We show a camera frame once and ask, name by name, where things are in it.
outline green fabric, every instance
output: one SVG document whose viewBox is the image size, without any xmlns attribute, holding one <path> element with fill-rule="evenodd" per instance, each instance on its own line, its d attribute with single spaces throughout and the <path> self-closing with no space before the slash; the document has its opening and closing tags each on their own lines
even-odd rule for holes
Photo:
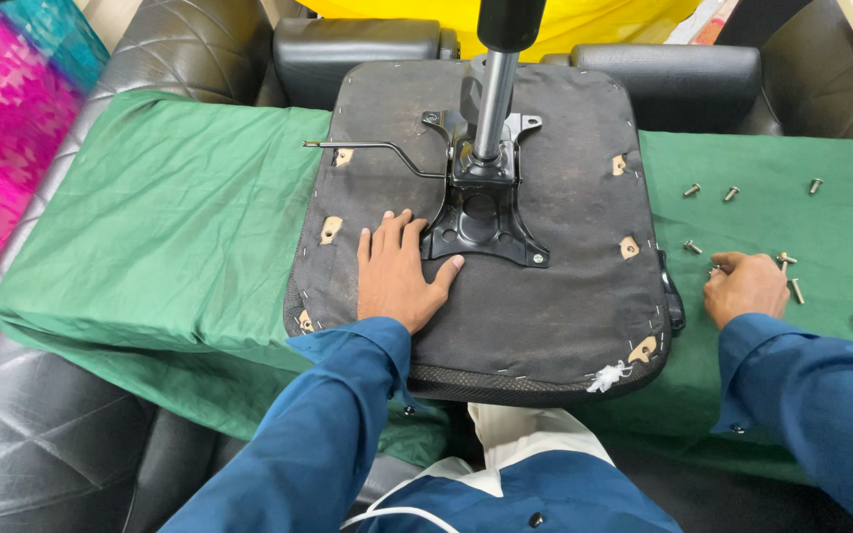
<svg viewBox="0 0 853 533">
<path fill-rule="evenodd" d="M 249 438 L 310 364 L 284 345 L 281 309 L 321 155 L 300 142 L 327 137 L 329 115 L 115 96 L 0 286 L 3 331 Z M 853 340 L 853 140 L 642 132 L 641 144 L 687 328 L 655 382 L 569 411 L 606 443 L 806 482 L 764 431 L 709 433 L 717 331 L 700 288 L 712 252 L 786 251 L 807 300 L 786 318 Z M 814 177 L 825 183 L 809 196 Z M 683 198 L 693 183 L 702 191 Z M 730 186 L 741 192 L 724 203 Z M 436 405 L 405 417 L 391 402 L 379 450 L 420 466 L 474 453 L 462 406 Z"/>
<path fill-rule="evenodd" d="M 785 251 L 798 260 L 806 303 L 786 320 L 853 341 L 853 140 L 641 132 L 654 227 L 683 297 L 686 330 L 654 382 L 634 394 L 570 411 L 606 442 L 638 446 L 707 466 L 806 481 L 764 430 L 711 436 L 719 412 L 718 333 L 702 286 L 717 251 Z M 809 195 L 813 178 L 824 180 Z M 698 183 L 701 191 L 682 193 Z M 722 199 L 729 187 L 740 193 Z M 682 249 L 692 239 L 703 250 Z"/>
<path fill-rule="evenodd" d="M 310 362 L 282 299 L 331 114 L 114 96 L 0 285 L 0 327 L 161 407 L 250 438 Z M 380 451 L 445 454 L 446 410 L 391 404 Z"/>
</svg>

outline bolt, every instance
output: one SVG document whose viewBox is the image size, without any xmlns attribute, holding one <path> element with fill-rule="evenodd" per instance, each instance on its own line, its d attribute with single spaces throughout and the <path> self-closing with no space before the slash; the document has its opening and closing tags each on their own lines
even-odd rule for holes
<svg viewBox="0 0 853 533">
<path fill-rule="evenodd" d="M 723 201 L 728 202 L 732 200 L 733 196 L 735 196 L 737 192 L 739 192 L 739 187 L 729 187 L 729 194 L 727 194 L 726 197 L 723 198 Z"/>
<path fill-rule="evenodd" d="M 798 288 L 798 278 L 792 278 L 788 280 L 791 282 L 791 288 L 795 290 L 795 299 L 798 300 L 800 304 L 805 303 L 805 298 L 802 298 L 802 289 Z"/>
<path fill-rule="evenodd" d="M 696 253 L 703 253 L 703 250 L 699 249 L 699 247 L 693 244 L 693 241 L 686 241 L 683 243 L 683 249 L 692 249 Z"/>
<path fill-rule="evenodd" d="M 790 265 L 794 265 L 794 264 L 798 263 L 798 261 L 796 261 L 795 258 L 789 256 L 788 253 L 786 253 L 784 251 L 782 253 L 776 255 L 775 260 L 779 263 L 788 263 Z"/>
</svg>

